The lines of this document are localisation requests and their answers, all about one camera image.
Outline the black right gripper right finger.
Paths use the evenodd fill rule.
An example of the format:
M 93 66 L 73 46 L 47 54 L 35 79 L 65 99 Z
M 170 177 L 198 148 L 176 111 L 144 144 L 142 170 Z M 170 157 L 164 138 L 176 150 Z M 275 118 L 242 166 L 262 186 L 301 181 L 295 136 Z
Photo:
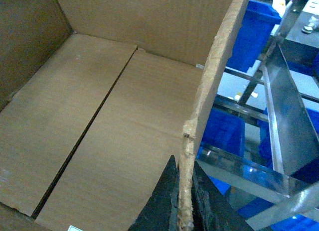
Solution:
M 251 231 L 209 179 L 198 162 L 192 175 L 191 200 L 195 231 Z

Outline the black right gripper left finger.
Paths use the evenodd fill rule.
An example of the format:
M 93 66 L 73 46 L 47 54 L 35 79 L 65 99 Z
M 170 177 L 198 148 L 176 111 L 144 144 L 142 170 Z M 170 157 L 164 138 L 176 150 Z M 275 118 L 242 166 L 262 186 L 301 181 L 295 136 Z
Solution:
M 179 170 L 172 155 L 130 231 L 176 231 Z

